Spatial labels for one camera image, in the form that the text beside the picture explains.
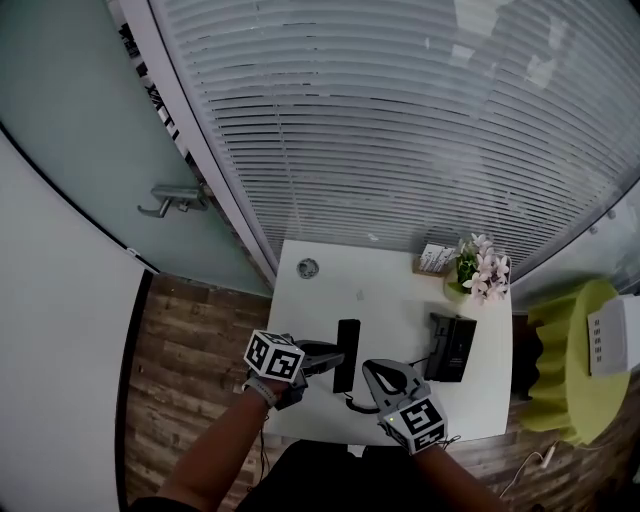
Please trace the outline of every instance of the wrist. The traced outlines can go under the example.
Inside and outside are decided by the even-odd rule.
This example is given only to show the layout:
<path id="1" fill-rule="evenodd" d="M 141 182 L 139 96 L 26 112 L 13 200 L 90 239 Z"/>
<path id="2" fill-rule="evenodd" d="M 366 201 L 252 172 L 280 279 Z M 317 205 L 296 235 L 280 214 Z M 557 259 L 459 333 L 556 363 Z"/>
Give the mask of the wrist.
<path id="1" fill-rule="evenodd" d="M 271 392 L 278 397 L 278 400 L 282 398 L 282 393 L 290 386 L 288 382 L 267 379 L 265 377 L 258 377 L 258 380 L 267 386 Z"/>
<path id="2" fill-rule="evenodd" d="M 438 457 L 440 455 L 439 452 L 444 452 L 444 450 L 437 444 L 432 444 L 428 448 L 424 450 L 420 450 L 417 453 L 414 453 L 412 457 L 416 460 L 428 461 L 434 457 Z"/>
<path id="3" fill-rule="evenodd" d="M 269 409 L 280 400 L 280 396 L 274 393 L 271 386 L 269 386 L 269 382 L 257 376 L 250 376 L 242 386 L 242 389 L 253 390 L 255 394 L 262 398 Z"/>
<path id="4" fill-rule="evenodd" d="M 259 409 L 264 412 L 269 411 L 269 404 L 265 398 L 254 388 L 247 387 L 242 393 L 242 399 L 252 408 Z"/>

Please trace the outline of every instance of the person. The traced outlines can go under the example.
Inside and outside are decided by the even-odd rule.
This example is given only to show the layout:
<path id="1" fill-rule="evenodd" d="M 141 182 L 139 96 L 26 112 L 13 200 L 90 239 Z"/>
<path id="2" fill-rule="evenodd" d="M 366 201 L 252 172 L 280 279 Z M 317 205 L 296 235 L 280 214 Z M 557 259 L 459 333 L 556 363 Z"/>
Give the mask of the person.
<path id="1" fill-rule="evenodd" d="M 260 379 L 276 397 L 288 384 Z M 217 510 L 267 417 L 264 394 L 247 387 L 191 446 L 154 497 L 130 512 Z M 398 447 L 367 447 L 362 458 L 346 445 L 298 441 L 237 508 L 255 510 L 506 511 L 489 489 L 441 447 L 413 456 Z"/>

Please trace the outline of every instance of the green leaf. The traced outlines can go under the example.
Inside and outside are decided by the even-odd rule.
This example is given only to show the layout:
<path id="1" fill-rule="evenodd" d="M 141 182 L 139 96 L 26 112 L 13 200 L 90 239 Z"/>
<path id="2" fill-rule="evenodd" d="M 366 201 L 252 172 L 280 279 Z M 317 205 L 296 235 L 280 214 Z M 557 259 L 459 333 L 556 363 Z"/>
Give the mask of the green leaf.
<path id="1" fill-rule="evenodd" d="M 475 253 L 461 254 L 456 261 L 456 270 L 458 272 L 458 283 L 462 284 L 473 277 L 473 274 L 477 271 L 478 263 Z"/>
<path id="2" fill-rule="evenodd" d="M 449 285 L 449 288 L 451 288 L 452 290 L 457 291 L 458 293 L 469 293 L 469 290 L 467 290 L 460 283 L 447 283 L 447 284 Z"/>

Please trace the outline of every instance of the window blinds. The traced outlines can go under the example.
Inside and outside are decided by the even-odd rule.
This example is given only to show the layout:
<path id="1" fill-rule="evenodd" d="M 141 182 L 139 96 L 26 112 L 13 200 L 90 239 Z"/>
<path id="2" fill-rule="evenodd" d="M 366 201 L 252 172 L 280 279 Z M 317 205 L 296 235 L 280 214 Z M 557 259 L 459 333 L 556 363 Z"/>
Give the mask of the window blinds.
<path id="1" fill-rule="evenodd" d="M 152 0 L 254 228 L 419 252 L 491 233 L 517 273 L 640 162 L 627 0 Z"/>

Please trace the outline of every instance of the black box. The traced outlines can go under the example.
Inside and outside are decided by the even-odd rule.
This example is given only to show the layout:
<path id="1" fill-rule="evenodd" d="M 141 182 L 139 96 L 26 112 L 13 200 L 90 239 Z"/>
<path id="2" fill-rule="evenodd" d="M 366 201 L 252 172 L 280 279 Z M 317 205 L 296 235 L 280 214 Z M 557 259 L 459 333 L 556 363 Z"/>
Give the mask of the black box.
<path id="1" fill-rule="evenodd" d="M 460 382 L 467 366 L 476 321 L 459 315 L 431 313 L 431 354 L 425 380 Z"/>

